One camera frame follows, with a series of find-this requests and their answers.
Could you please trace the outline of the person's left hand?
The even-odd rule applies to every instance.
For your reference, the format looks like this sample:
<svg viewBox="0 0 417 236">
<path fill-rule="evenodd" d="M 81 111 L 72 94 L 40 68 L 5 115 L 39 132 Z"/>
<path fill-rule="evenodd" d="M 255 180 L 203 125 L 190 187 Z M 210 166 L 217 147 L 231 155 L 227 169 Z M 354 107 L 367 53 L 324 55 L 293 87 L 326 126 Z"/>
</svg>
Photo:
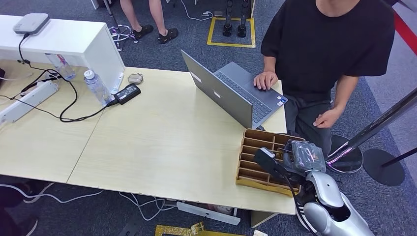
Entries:
<svg viewBox="0 0 417 236">
<path fill-rule="evenodd" d="M 331 128 L 340 118 L 342 113 L 343 110 L 341 109 L 330 109 L 323 114 L 320 114 L 313 122 L 313 125 L 317 128 Z"/>
</svg>

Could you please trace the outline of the person's right hand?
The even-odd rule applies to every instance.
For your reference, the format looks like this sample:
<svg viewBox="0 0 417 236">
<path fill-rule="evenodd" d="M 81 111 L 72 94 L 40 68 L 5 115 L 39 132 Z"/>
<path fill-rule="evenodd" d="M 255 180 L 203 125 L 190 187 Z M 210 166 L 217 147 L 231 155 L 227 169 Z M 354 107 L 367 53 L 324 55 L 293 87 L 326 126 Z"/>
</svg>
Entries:
<svg viewBox="0 0 417 236">
<path fill-rule="evenodd" d="M 278 76 L 273 71 L 265 71 L 257 75 L 253 80 L 254 87 L 259 90 L 270 90 L 278 81 Z"/>
</svg>

